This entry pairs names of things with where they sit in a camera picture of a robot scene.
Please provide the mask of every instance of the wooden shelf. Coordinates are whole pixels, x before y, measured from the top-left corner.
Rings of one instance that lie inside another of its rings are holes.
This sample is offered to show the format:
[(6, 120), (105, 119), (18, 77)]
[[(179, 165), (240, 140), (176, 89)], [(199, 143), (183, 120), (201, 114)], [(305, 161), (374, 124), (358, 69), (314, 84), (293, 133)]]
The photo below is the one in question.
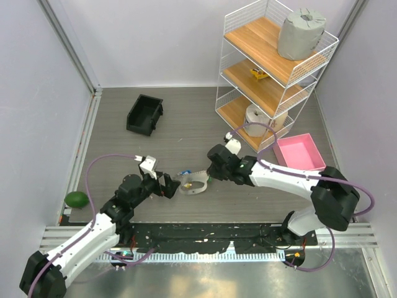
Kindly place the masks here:
[[(242, 52), (260, 64), (284, 86), (287, 85), (292, 69), (304, 60), (291, 61), (281, 57), (277, 51), (280, 27), (271, 20), (261, 17), (234, 31), (225, 34), (225, 38)], [(310, 65), (309, 73), (322, 65), (326, 59), (316, 59)]]
[[(236, 129), (244, 123), (246, 109), (250, 104), (251, 102), (245, 96), (240, 96), (229, 102), (227, 105), (219, 108), (218, 113), (232, 126), (232, 128)], [(253, 147), (255, 151), (258, 151), (263, 137), (250, 137), (244, 129), (240, 129), (238, 133), (245, 139), (245, 141), (248, 142), (248, 144), (250, 144), (251, 147)]]
[[(234, 84), (254, 101), (267, 115), (273, 117), (282, 99), (284, 88), (272, 78), (257, 80), (249, 70), (257, 66), (249, 59), (245, 59), (223, 71)], [(285, 92), (283, 101), (287, 100), (302, 88), (294, 85)]]

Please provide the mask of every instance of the white wire shelf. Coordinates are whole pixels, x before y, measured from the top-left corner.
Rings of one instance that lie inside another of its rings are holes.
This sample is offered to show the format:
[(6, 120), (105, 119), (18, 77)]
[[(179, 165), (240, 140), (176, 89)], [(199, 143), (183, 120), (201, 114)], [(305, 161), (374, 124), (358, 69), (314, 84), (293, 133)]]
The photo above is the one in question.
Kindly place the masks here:
[[(285, 88), (297, 84), (327, 65), (339, 42), (337, 37), (325, 31), (314, 55), (308, 59), (290, 61), (282, 58), (277, 52), (277, 37), (285, 18), (291, 12), (291, 9), (277, 0), (258, 0), (226, 15), (224, 25), (225, 39)], [(258, 35), (250, 30), (253, 26), (256, 26), (256, 30), (258, 27), (266, 27), (270, 33), (264, 30)]]
[[(277, 39), (291, 12), (278, 0), (258, 0), (225, 16), (219, 79), (234, 89), (219, 98), (217, 93), (215, 110), (233, 129), (244, 123), (251, 103), (271, 119), (270, 125), (300, 105), (298, 113), (294, 112), (296, 120), (335, 52), (339, 40), (325, 31), (309, 58), (291, 61), (281, 57)], [(269, 78), (257, 81), (250, 72), (253, 68), (260, 68)], [(277, 132), (278, 138), (291, 130), (295, 120), (290, 116), (291, 113)], [(274, 141), (270, 132), (259, 138), (250, 137), (243, 129), (238, 134), (256, 152)]]

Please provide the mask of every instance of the yellow object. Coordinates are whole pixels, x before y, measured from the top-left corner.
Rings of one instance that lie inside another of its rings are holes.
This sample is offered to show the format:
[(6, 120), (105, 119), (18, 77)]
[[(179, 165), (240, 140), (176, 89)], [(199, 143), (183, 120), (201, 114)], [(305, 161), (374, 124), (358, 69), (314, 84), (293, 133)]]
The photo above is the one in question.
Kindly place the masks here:
[(269, 75), (259, 68), (253, 68), (250, 72), (255, 76), (256, 80), (267, 78)]

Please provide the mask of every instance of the black plastic bin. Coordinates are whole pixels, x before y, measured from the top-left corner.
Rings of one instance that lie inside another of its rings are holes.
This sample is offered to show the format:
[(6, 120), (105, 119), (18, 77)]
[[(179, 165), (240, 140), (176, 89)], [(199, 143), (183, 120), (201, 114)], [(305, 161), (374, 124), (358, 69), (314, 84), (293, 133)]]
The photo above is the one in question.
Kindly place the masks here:
[(156, 129), (157, 121), (163, 114), (163, 100), (147, 95), (139, 95), (127, 116), (127, 130), (150, 136)]

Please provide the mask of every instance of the white roll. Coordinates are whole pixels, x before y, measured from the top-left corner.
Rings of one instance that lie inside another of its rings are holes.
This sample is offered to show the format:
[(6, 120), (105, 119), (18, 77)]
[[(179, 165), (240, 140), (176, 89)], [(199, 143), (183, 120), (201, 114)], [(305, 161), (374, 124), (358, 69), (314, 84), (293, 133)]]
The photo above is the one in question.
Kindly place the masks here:
[(308, 58), (323, 36), (325, 24), (325, 18), (315, 10), (301, 8), (292, 12), (280, 30), (280, 56), (289, 60)]
[[(271, 120), (265, 113), (263, 113), (260, 108), (251, 104), (246, 109), (246, 118), (244, 123), (259, 122), (267, 125), (271, 125), (275, 132), (278, 132), (283, 128), (285, 119), (288, 116), (288, 112), (279, 115), (276, 119)], [(244, 130), (250, 137), (262, 137), (265, 134), (266, 127), (261, 125), (250, 125), (245, 126)]]
[[(244, 123), (259, 122), (263, 124), (268, 124), (270, 118), (266, 116), (260, 108), (251, 104), (246, 109), (246, 118)], [(244, 130), (250, 137), (261, 137), (266, 131), (266, 127), (260, 125), (250, 125), (245, 126)]]

